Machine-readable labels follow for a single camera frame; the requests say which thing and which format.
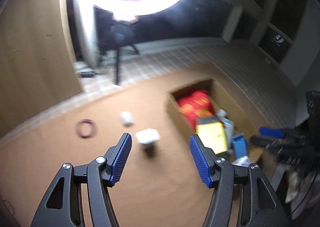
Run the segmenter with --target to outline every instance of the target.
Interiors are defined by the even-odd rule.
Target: metal bolt
[[[219,163],[219,164],[223,164],[226,160],[225,160],[223,157],[218,157],[218,158],[216,159],[216,161],[217,161],[217,163]]]
[[[65,169],[65,170],[69,169],[70,167],[71,167],[70,163],[65,163],[65,164],[62,165],[62,168]]]
[[[96,162],[99,164],[103,163],[105,160],[106,160],[106,158],[104,156],[100,156],[100,157],[96,158]]]
[[[253,170],[258,170],[259,169],[259,166],[257,164],[251,164],[250,167]]]

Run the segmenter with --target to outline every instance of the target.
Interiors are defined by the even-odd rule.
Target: red bag
[[[214,116],[214,110],[207,94],[205,90],[198,90],[177,100],[181,114],[188,119],[194,130],[196,130],[198,118]]]

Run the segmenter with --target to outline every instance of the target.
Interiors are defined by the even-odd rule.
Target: black cable
[[[312,182],[311,182],[311,184],[310,184],[310,186],[309,186],[309,189],[308,189],[306,195],[304,196],[304,198],[302,199],[302,201],[298,204],[298,206],[292,211],[291,216],[292,216],[293,213],[300,207],[300,205],[303,203],[303,201],[304,201],[304,200],[306,199],[306,197],[308,196],[308,194],[309,194],[309,192],[310,192],[310,190],[311,190],[311,187],[313,186],[313,183],[314,183],[315,180],[316,180],[317,175],[318,175],[318,169],[317,169],[317,171],[316,171],[316,173],[315,173],[315,176],[314,176],[314,178],[313,178],[313,180],[312,180]]]

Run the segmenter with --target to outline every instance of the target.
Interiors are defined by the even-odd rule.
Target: wooden panel
[[[0,14],[0,137],[81,92],[64,11],[60,0],[9,0]]]

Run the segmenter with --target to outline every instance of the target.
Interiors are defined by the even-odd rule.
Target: cardboard box
[[[177,99],[188,96],[197,90],[206,90],[208,92],[215,112],[219,109],[223,109],[227,112],[228,119],[233,121],[235,125],[235,135],[244,133],[244,137],[248,140],[252,135],[257,134],[258,128],[255,127],[254,123],[249,119],[242,107],[230,96],[218,81],[207,78],[174,89],[168,93],[167,112],[186,141],[188,141],[190,136],[195,134],[195,132],[189,125],[186,117],[180,113]],[[256,162],[262,154],[262,151],[261,148],[250,146],[248,149],[250,160]]]

